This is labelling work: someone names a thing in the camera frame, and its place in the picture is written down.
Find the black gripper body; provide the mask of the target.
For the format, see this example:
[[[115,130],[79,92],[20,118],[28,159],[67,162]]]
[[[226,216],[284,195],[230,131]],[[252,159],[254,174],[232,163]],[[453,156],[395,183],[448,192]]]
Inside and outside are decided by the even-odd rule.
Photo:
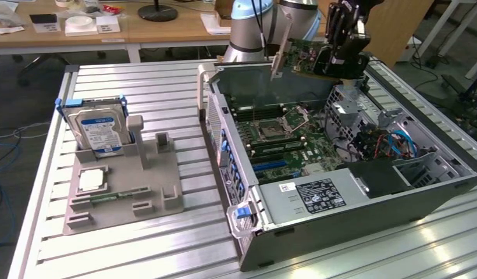
[[[358,16],[368,17],[374,6],[379,5],[383,0],[342,0],[340,3],[346,6],[350,13],[356,13]]]

